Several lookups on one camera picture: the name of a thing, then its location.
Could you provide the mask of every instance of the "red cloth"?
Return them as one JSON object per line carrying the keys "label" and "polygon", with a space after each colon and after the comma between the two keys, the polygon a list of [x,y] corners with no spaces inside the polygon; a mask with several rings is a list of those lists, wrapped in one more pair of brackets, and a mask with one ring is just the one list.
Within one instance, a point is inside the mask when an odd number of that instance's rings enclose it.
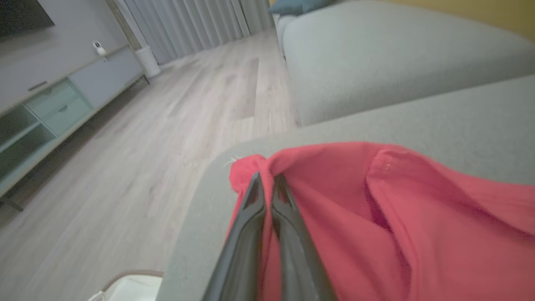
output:
{"label": "red cloth", "polygon": [[[234,214],[256,171],[268,208],[284,173],[341,301],[535,300],[533,186],[464,175],[400,146],[312,145],[236,161]],[[268,210],[260,300],[280,300],[271,222]]]}

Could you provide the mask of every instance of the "cabinet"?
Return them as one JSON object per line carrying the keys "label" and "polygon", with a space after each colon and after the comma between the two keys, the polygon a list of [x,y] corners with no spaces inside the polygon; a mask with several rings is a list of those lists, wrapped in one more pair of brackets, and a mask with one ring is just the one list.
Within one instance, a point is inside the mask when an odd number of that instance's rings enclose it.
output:
{"label": "cabinet", "polygon": [[130,48],[89,64],[69,77],[95,109],[106,105],[143,72]]}
{"label": "cabinet", "polygon": [[[0,112],[0,197],[142,75],[130,47],[122,47]],[[9,197],[2,201],[22,210]]]}

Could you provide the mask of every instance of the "wooden floor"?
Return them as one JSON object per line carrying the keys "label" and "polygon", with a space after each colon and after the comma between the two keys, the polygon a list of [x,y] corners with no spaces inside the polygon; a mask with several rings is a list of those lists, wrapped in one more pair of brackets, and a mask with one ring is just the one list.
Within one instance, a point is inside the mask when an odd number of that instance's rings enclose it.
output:
{"label": "wooden floor", "polygon": [[293,112],[274,30],[135,85],[19,183],[23,212],[0,208],[0,300],[85,301],[124,270],[165,270],[207,164],[297,127]]}

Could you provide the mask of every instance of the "drawer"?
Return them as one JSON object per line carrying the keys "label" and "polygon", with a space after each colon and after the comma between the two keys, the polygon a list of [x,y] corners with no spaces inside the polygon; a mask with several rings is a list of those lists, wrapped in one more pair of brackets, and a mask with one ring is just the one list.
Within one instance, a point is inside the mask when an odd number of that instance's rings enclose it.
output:
{"label": "drawer", "polygon": [[64,80],[45,89],[26,102],[26,106],[40,119],[45,119],[50,113],[56,112],[78,97],[78,94]]}
{"label": "drawer", "polygon": [[87,115],[91,109],[80,98],[64,105],[49,117],[44,123],[56,133],[61,135],[65,133],[72,125]]}

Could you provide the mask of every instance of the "gray curtain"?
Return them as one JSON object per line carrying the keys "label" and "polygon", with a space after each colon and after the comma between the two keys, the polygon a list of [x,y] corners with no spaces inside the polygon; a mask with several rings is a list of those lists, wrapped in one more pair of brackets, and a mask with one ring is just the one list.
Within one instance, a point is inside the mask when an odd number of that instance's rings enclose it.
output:
{"label": "gray curtain", "polygon": [[268,0],[125,0],[159,64],[273,27]]}

